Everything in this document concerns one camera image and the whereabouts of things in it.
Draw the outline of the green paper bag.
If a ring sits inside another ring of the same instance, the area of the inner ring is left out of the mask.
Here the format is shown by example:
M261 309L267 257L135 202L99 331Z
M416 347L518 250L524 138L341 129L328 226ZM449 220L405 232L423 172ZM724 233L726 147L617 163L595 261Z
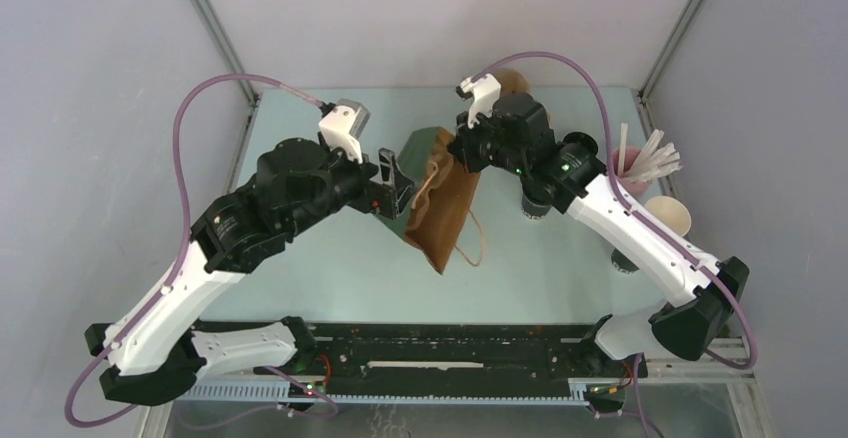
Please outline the green paper bag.
M411 133L397 164L414 182L411 200L394 219L378 219L408 245L419 249L439 274L454 252L477 267L485 256L486 234L471 210L480 176L465 170L448 151L455 136L443 127L427 127ZM458 239L471 219L479 235L479 255L468 256Z

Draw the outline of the black paper coffee cup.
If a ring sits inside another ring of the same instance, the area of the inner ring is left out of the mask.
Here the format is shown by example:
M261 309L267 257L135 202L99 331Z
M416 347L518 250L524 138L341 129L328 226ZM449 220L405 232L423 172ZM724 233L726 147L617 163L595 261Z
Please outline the black paper coffee cup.
M521 198L521 209L523 214L531 220L540 220L550 211L551 205L534 201L526 195Z

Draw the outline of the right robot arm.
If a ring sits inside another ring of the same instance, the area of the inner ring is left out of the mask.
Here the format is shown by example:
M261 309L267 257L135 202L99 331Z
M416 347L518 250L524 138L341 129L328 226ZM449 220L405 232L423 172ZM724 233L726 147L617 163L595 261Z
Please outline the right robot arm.
M492 166L516 175L527 202L587 225L663 294L658 305L597 324L581 350L588 372L606 376L623 358L657 347L688 361L707 354L739 304L749 267L698 249L614 186L590 135L557 139L544 106L516 93L489 114L460 113L448 150L471 173Z

